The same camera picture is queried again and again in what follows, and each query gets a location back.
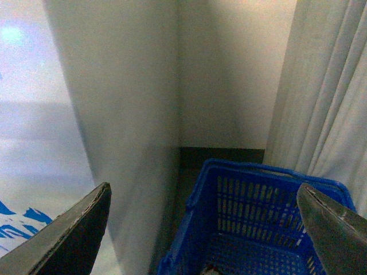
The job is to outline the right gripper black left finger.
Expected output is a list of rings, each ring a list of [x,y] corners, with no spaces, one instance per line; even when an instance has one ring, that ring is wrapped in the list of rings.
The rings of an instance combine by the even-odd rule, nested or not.
[[[90,274],[103,239],[111,186],[102,183],[1,258],[1,274]]]

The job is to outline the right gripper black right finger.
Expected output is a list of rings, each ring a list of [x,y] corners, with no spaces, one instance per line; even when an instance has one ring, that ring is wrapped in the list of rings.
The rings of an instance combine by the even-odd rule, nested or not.
[[[296,200],[327,274],[366,274],[366,219],[309,184]]]

